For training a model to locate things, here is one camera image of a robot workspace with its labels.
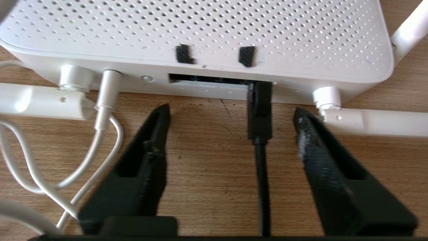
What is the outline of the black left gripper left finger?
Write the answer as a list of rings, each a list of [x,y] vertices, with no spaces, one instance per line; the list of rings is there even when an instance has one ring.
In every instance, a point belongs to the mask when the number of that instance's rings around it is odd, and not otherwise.
[[[170,106],[155,108],[79,211],[84,235],[156,235],[167,184]]]

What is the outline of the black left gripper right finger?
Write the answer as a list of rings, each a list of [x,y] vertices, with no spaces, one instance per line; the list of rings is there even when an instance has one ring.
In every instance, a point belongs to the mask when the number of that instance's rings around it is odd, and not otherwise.
[[[293,124],[326,236],[413,236],[415,215],[317,117],[297,108]]]

